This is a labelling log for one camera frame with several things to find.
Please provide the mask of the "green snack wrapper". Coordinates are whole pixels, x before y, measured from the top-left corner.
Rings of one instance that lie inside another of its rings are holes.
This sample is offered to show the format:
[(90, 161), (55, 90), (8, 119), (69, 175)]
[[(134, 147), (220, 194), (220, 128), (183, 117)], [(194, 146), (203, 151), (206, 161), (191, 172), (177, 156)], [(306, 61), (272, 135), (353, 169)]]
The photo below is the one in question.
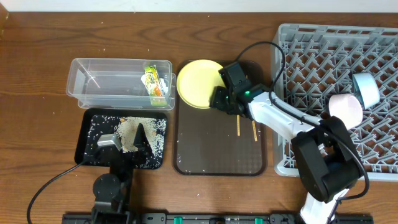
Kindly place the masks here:
[(144, 69), (144, 85), (150, 96), (152, 106), (162, 107), (166, 105), (164, 91), (155, 66), (148, 66)]

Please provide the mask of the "blue bowl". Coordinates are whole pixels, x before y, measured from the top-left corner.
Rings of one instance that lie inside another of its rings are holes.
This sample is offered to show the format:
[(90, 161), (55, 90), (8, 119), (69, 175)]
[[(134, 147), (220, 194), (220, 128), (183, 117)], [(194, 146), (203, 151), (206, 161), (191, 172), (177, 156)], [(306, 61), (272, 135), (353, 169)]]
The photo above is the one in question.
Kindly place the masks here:
[(359, 94), (359, 101), (364, 109), (380, 102), (379, 89), (374, 77), (370, 73), (353, 74), (354, 90)]

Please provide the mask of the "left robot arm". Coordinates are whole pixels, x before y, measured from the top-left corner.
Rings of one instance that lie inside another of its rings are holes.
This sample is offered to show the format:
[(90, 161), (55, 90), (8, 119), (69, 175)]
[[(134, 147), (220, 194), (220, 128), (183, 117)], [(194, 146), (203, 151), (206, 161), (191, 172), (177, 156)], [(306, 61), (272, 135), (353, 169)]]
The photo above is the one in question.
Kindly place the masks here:
[(139, 223), (139, 215), (129, 208), (133, 170), (152, 155), (143, 125), (136, 129), (133, 146), (136, 152), (122, 152), (121, 140), (116, 134), (102, 135), (93, 154), (109, 165), (109, 172), (99, 176), (93, 184), (95, 204), (91, 213), (92, 224)]

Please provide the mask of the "white tissue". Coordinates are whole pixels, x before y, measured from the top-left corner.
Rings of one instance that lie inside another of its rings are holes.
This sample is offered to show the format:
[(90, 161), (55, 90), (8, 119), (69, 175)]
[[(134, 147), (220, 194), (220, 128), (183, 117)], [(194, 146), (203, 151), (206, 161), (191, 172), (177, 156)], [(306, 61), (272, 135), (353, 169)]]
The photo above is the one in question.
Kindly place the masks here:
[(157, 83), (147, 81), (146, 75), (141, 76), (141, 82), (144, 84), (147, 93), (150, 96), (165, 96), (167, 92), (167, 85), (163, 78), (159, 78)]

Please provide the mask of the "pink bowl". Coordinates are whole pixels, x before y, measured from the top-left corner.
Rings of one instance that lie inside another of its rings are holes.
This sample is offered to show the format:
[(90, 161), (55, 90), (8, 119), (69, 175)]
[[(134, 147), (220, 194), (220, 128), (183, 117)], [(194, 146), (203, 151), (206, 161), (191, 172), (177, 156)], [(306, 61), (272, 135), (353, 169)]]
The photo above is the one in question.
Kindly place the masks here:
[(328, 103), (330, 116), (336, 116), (347, 129), (357, 127), (363, 120), (363, 109), (359, 100), (352, 94), (332, 95)]

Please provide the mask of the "yellow plate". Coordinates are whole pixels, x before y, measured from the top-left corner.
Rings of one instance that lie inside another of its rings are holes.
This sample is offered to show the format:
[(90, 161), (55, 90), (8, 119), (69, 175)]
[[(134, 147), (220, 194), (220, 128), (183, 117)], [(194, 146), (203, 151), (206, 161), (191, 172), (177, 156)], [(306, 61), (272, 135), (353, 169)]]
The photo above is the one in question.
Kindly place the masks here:
[(181, 99), (194, 108), (210, 108), (215, 87), (225, 87), (219, 73), (222, 68), (219, 63), (206, 59), (187, 63), (177, 75), (177, 91)]

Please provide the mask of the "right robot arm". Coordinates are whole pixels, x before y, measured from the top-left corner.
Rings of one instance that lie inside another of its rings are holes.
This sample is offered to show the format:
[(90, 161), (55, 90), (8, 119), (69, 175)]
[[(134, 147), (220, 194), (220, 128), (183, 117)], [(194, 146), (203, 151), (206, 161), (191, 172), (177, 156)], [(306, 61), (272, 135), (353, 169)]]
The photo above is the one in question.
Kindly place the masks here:
[(349, 196), (358, 179), (369, 177), (342, 120), (321, 119), (283, 102), (264, 85), (215, 85), (210, 107), (265, 124), (288, 140), (295, 154), (307, 198), (300, 211), (304, 223), (333, 223), (344, 200), (363, 197), (369, 190)]

